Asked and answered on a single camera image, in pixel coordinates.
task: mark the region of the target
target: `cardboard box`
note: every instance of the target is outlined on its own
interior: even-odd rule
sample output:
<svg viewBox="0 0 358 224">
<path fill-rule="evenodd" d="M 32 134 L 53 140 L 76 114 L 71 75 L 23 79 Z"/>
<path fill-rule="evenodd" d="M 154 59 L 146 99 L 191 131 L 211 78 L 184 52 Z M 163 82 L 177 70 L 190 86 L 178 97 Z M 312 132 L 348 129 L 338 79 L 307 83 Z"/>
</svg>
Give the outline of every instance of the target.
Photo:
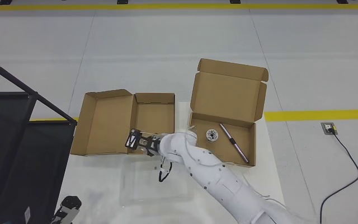
<svg viewBox="0 0 358 224">
<path fill-rule="evenodd" d="M 256 125 L 262 118 L 269 80 L 266 68 L 201 59 L 191 96 L 191 125 L 197 128 L 197 146 L 211 150 L 224 162 L 256 164 Z M 221 129 L 223 123 L 249 160 L 245 163 Z M 206 141 L 206 131 L 219 138 Z"/>
<path fill-rule="evenodd" d="M 132 128 L 149 133 L 173 133 L 175 95 L 133 95 L 127 90 L 86 93 L 71 154 L 143 153 L 131 152 L 125 147 Z"/>
</svg>

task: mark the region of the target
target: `white table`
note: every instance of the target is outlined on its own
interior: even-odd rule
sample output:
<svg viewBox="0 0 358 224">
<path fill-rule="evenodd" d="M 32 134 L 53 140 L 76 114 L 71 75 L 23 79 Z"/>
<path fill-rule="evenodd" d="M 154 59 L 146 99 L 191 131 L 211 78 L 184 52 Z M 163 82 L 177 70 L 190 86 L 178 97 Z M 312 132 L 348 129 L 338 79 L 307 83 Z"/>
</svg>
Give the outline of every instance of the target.
<svg viewBox="0 0 358 224">
<path fill-rule="evenodd" d="M 187 127 L 190 105 L 176 105 L 176 131 Z M 257 160 L 253 168 L 233 166 L 260 193 L 284 202 L 265 119 L 257 121 Z M 75 223 L 236 223 L 235 219 L 174 164 L 158 181 L 159 158 L 70 155 L 59 202 L 68 195 L 82 201 Z"/>
</svg>

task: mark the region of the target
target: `round metal part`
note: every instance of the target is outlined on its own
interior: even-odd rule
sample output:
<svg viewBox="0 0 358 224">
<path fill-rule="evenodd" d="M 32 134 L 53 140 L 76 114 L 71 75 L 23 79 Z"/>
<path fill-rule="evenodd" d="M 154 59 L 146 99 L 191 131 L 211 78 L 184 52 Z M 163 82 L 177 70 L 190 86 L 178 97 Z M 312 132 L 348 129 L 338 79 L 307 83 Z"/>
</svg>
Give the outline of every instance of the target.
<svg viewBox="0 0 358 224">
<path fill-rule="evenodd" d="M 206 132 L 206 140 L 208 142 L 215 142 L 219 138 L 219 133 L 214 129 L 209 129 Z"/>
</svg>

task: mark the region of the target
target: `floor outlet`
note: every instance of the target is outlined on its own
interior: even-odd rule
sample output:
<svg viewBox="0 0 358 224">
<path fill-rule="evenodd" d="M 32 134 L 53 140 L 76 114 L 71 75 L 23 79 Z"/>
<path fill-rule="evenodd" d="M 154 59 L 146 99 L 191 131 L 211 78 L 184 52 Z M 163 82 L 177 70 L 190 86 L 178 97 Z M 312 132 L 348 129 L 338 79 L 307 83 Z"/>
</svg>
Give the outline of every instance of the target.
<svg viewBox="0 0 358 224">
<path fill-rule="evenodd" d="M 335 124 L 333 122 L 321 123 L 321 126 L 322 126 L 322 129 L 323 129 L 323 132 L 324 132 L 325 135 L 328 135 L 328 136 L 333 135 L 332 132 L 328 131 L 330 128 L 333 128 L 335 130 L 335 134 L 338 135 L 337 128 L 336 128 L 336 126 L 335 126 Z"/>
</svg>

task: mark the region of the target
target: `yellow floor line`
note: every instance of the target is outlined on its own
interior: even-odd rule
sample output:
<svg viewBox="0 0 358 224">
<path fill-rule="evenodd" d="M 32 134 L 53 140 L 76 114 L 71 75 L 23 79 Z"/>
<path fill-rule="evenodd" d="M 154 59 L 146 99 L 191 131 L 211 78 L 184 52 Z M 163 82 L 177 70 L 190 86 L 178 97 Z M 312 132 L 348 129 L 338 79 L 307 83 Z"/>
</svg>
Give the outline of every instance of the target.
<svg viewBox="0 0 358 224">
<path fill-rule="evenodd" d="M 73 5 L 9 5 L 0 11 L 32 10 L 358 10 L 358 4 L 73 4 Z"/>
<path fill-rule="evenodd" d="M 358 110 L 316 111 L 268 111 L 264 112 L 267 122 L 290 122 L 302 120 L 353 120 L 358 119 Z M 64 118 L 37 118 L 31 121 L 66 120 Z"/>
</svg>

